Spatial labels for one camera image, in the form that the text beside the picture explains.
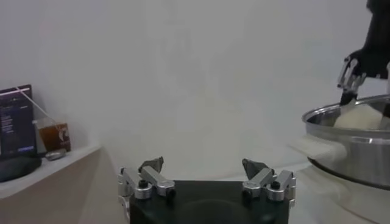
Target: white wall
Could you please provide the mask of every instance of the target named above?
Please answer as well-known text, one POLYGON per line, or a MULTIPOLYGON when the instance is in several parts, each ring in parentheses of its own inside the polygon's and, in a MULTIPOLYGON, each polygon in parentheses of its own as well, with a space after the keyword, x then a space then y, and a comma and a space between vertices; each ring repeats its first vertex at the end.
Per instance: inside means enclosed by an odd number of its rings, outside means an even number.
MULTIPOLYGON (((73 141, 115 167, 165 157, 172 178, 305 158, 301 115, 336 102, 342 59, 363 45, 365 0, 2 0, 0 87, 32 83, 73 141)), ((365 94, 384 93, 367 83, 365 94)))

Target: white dough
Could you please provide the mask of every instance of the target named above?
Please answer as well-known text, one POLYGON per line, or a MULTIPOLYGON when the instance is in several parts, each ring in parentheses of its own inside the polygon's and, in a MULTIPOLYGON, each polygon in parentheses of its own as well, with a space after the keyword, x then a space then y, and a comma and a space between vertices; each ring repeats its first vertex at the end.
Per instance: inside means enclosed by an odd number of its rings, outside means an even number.
POLYGON ((335 122, 337 128, 379 129, 382 114, 372 107, 363 104, 342 113, 335 122))

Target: computer screen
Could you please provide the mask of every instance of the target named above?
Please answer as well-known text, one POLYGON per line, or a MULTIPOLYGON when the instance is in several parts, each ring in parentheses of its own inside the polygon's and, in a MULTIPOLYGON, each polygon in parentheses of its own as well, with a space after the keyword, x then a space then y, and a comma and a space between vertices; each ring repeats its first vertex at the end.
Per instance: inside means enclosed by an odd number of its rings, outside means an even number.
MULTIPOLYGON (((32 98, 31 85, 19 86, 32 98)), ((16 88, 0 91, 0 158, 37 154, 32 103, 16 88)))

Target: black object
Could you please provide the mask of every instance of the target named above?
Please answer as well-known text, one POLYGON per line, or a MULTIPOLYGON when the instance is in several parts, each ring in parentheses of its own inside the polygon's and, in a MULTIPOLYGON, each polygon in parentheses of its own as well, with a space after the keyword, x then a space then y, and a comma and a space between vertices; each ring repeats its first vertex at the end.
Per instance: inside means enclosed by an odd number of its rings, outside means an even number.
POLYGON ((138 168, 138 172, 141 173, 142 167, 150 166, 154 170, 156 170, 158 173, 160 173, 161 169, 163 168, 163 164, 164 164, 164 158, 162 156, 157 158, 157 159, 148 160, 148 161, 145 161, 144 163, 142 163, 140 168, 138 168))
POLYGON ((243 167, 246 176, 248 177, 248 180, 251 180, 264 168, 268 168, 268 166, 265 165, 265 163, 258 163, 249 159, 243 159, 243 167))
POLYGON ((252 202, 253 194, 250 190, 243 190, 241 195, 243 196, 243 203, 249 205, 252 202))
POLYGON ((32 173, 42 165, 40 158, 13 158, 0 161, 0 182, 10 181, 32 173))
MULTIPOLYGON (((31 85, 19 86, 32 98, 31 85)), ((0 91, 0 159, 37 156, 32 103, 16 88, 0 91)))
POLYGON ((348 105, 352 100, 356 100, 358 95, 353 92, 344 92, 341 95, 340 106, 348 105))
POLYGON ((390 118, 390 103, 386 104, 385 108, 383 109, 382 115, 390 118))
POLYGON ((390 62, 390 1, 368 0, 367 8, 372 13, 370 28, 362 49, 349 55, 358 60, 353 71, 356 76, 387 79, 390 62))
POLYGON ((168 189, 166 191, 166 201, 168 203, 172 203, 173 199, 176 197, 176 190, 175 189, 168 189))
POLYGON ((272 182, 272 183, 271 183, 271 188, 272 188, 273 190, 279 190, 279 189, 280 189, 280 183, 277 182, 277 181, 272 182))
POLYGON ((267 200, 265 191, 243 202, 239 181, 175 181, 176 197, 167 203, 155 191, 149 200, 130 198, 131 224, 287 224, 289 201, 267 200))
POLYGON ((145 188, 147 188, 148 185, 149 184, 148 184, 148 182, 146 180, 140 180, 140 182, 138 183, 138 187, 140 189, 145 189, 145 188))

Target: white countertop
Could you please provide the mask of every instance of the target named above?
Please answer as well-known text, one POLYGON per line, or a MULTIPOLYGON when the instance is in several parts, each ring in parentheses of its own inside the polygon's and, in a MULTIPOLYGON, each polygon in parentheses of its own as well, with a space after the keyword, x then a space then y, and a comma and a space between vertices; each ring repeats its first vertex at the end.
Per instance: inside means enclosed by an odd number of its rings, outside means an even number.
POLYGON ((34 172, 12 181, 0 183, 0 199, 9 197, 13 194, 25 190, 29 186, 49 177, 53 173, 68 167, 72 163, 75 163, 78 160, 92 154, 100 148, 101 146, 99 145, 90 145, 79 149, 73 149, 71 152, 67 153, 64 158, 55 161, 48 161, 43 158, 42 166, 40 166, 34 172))

